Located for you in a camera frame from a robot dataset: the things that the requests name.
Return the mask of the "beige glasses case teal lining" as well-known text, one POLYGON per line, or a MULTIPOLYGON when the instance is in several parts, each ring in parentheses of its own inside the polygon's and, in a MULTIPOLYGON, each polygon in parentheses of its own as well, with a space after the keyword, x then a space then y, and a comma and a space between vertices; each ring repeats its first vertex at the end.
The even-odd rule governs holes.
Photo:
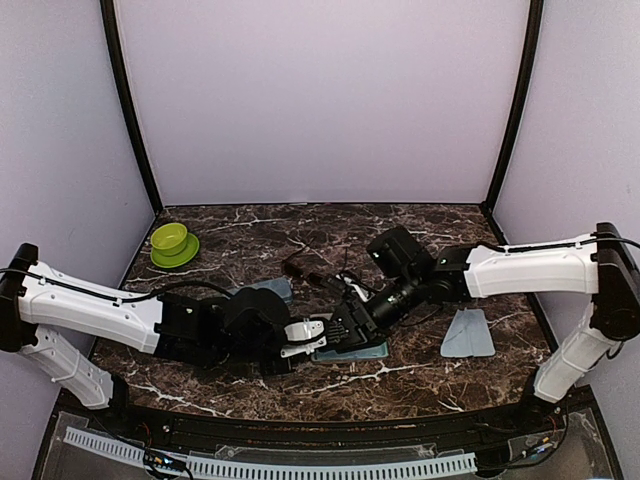
POLYGON ((311 361, 319 364, 329 363, 352 363, 360 361, 371 361, 387 358, 389 349, 387 342, 380 345, 354 350, 345 353, 338 353, 335 350, 318 351, 311 355, 311 361))

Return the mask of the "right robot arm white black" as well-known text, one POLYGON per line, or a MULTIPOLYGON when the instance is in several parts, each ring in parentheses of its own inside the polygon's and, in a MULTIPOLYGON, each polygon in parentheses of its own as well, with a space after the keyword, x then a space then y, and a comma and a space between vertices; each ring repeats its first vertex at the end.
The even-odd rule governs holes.
POLYGON ((385 341, 387 331, 417 306, 495 295, 573 292, 591 297, 578 326, 537 369, 531 396, 510 413, 521 434, 534 432, 612 347, 639 334, 639 268, 615 226, 555 243, 447 247, 432 256, 403 226, 376 237, 367 252, 390 285, 366 301, 343 300, 328 322, 329 346, 340 352, 385 341))

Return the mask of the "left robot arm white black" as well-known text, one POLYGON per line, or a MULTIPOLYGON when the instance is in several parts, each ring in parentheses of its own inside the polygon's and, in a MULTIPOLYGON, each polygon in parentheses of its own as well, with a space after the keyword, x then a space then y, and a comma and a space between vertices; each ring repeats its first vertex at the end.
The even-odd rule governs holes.
POLYGON ((230 291, 182 280, 148 293, 127 292, 68 276, 22 244, 1 269, 1 349, 31 359, 120 436, 141 427, 125 400, 126 382, 93 364, 60 328, 105 338, 161 359, 192 365, 240 360, 278 368, 322 333, 291 316, 265 287, 230 291))

